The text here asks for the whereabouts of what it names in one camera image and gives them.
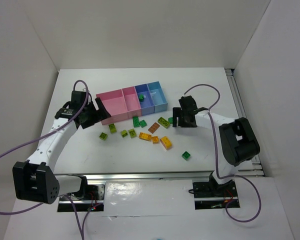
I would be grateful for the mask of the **lime long lego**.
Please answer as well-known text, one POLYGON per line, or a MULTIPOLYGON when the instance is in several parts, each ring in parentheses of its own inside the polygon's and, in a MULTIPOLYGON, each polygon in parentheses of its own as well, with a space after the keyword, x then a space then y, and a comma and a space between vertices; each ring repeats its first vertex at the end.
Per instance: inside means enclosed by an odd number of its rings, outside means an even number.
POLYGON ((170 122, 168 121, 168 120, 166 120, 165 118, 163 118, 163 117, 160 117, 158 120, 157 120, 157 122, 161 125, 161 126, 163 126, 165 129, 168 129, 169 127, 170 127, 170 122))

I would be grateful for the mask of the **lime lego sloped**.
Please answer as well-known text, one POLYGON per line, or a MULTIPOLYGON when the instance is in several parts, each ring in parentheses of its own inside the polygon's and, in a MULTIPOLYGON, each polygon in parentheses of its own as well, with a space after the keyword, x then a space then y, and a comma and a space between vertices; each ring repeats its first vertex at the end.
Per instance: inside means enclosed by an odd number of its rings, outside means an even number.
POLYGON ((123 130, 120 132, 121 136, 124 138, 128 135, 128 132, 126 130, 123 130))

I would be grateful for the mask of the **brown orange long lego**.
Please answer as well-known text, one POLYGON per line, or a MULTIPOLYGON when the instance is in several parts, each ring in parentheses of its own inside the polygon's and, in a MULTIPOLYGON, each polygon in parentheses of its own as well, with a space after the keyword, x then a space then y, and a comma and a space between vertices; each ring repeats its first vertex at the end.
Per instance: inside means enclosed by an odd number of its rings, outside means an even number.
POLYGON ((160 125, 157 122, 154 122, 153 125, 148 129, 148 131, 153 134, 159 127, 160 125))

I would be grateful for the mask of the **dark green long lego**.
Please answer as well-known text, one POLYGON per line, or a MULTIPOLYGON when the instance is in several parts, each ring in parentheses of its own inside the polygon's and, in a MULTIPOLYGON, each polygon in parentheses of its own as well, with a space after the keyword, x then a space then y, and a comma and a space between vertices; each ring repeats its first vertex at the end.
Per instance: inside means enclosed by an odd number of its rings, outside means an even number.
POLYGON ((133 127, 134 128, 138 128, 140 126, 140 122, 139 122, 139 117, 138 116, 133 116, 132 117, 132 121, 133 121, 133 127))

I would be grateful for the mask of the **lime lego small square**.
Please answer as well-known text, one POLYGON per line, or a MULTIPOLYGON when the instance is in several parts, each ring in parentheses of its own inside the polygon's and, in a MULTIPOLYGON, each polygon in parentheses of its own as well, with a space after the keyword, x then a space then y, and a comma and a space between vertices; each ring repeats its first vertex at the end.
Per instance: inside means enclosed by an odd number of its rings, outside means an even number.
POLYGON ((136 131, 135 131, 134 128, 129 129, 128 133, 129 133, 131 139, 133 139, 133 138, 135 138, 137 136, 136 131))

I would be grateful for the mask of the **yellow long lego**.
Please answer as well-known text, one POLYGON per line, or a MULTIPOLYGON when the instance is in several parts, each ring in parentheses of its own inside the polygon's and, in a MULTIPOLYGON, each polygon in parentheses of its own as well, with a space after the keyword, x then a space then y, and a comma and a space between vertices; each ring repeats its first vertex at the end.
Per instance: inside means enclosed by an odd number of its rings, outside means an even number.
POLYGON ((160 138, 160 142, 166 150, 171 149, 173 146, 172 142, 170 141, 170 139, 167 136, 160 138))
POLYGON ((141 140, 145 140, 145 141, 148 141, 148 142, 152 141, 152 135, 148 134, 148 133, 140 132, 138 137, 141 140))

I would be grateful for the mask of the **yellow small square lego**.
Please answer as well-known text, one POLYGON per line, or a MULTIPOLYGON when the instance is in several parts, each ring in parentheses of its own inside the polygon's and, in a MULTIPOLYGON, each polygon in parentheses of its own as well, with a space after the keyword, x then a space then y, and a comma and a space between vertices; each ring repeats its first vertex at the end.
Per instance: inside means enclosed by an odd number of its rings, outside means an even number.
POLYGON ((160 142, 160 139, 159 139, 158 136, 153 136, 153 137, 152 137, 152 143, 153 143, 153 144, 158 144, 159 142, 160 142))

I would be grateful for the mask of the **dark green small lego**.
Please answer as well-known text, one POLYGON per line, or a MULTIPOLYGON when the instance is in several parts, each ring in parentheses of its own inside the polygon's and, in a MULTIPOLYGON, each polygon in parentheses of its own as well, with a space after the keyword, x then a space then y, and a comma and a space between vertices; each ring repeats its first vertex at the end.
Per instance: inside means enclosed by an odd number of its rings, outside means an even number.
POLYGON ((144 128, 144 127, 147 126, 147 123, 146 123, 145 120, 141 120, 141 121, 139 122, 139 125, 140 125, 141 128, 144 128))

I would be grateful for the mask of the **dark green lone lego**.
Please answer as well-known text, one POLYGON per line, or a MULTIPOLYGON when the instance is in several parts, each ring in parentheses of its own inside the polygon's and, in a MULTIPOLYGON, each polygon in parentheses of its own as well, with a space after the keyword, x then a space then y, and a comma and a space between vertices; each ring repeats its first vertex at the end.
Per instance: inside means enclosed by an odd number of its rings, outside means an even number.
POLYGON ((181 156, 185 161, 188 161, 191 157, 191 154, 189 152, 185 151, 181 156))

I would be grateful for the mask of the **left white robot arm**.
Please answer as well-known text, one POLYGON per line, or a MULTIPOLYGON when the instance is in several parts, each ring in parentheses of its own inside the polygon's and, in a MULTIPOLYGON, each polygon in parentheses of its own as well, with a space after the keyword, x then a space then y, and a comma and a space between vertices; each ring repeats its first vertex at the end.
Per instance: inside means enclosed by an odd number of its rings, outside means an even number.
POLYGON ((58 196, 74 194, 83 198, 88 193, 88 180, 79 174, 56 176, 55 166, 69 139, 78 128, 86 129, 110 118, 100 97, 89 101, 89 94, 72 91, 54 116, 53 125, 35 152, 12 168, 14 188, 19 200, 52 204, 58 196))

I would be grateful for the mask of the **large pink bin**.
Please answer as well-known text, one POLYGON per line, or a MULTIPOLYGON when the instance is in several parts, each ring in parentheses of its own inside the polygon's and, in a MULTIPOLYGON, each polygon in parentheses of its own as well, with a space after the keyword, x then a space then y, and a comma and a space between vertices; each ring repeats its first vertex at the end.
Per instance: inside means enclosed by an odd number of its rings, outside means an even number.
POLYGON ((105 109, 111 115, 110 118, 101 121, 102 125, 125 121, 129 118, 122 89, 98 93, 96 97, 101 99, 105 109))

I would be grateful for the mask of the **light blue bin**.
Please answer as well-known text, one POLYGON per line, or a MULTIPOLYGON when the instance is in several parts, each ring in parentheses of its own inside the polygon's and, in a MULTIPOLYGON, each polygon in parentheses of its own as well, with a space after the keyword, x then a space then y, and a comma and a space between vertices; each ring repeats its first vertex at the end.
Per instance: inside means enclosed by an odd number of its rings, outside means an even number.
POLYGON ((168 108, 168 102, 159 81, 151 82, 147 84, 152 101, 154 103, 154 112, 159 113, 166 111, 168 108))

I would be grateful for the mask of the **dark blue bin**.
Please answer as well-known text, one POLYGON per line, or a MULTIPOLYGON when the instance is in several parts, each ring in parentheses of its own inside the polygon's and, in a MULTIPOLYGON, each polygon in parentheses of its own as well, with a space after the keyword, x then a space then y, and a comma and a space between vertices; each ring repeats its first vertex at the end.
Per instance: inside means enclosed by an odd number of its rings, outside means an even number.
POLYGON ((135 86, 138 97, 143 95, 143 101, 140 101, 141 115, 146 116, 155 112, 155 105, 151 97, 151 93, 147 84, 135 86))

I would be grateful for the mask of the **aluminium rail front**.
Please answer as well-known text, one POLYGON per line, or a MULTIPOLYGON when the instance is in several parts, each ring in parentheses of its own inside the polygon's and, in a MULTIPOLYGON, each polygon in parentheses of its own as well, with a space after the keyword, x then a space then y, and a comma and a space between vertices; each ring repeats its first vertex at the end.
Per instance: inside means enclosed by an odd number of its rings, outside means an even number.
POLYGON ((84 174, 88 180, 163 180, 163 179, 195 179, 208 178, 210 171, 184 172, 152 172, 152 173, 113 173, 113 174, 84 174))

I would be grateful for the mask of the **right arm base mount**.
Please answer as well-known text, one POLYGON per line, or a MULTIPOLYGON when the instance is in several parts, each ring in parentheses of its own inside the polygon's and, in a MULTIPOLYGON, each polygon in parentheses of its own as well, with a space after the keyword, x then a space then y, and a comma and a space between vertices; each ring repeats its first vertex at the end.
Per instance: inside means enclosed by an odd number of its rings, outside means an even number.
POLYGON ((237 186, 232 181, 226 187, 212 190, 208 182, 193 182, 188 193, 194 197, 196 210, 224 209, 227 203, 229 208, 240 208, 237 186))

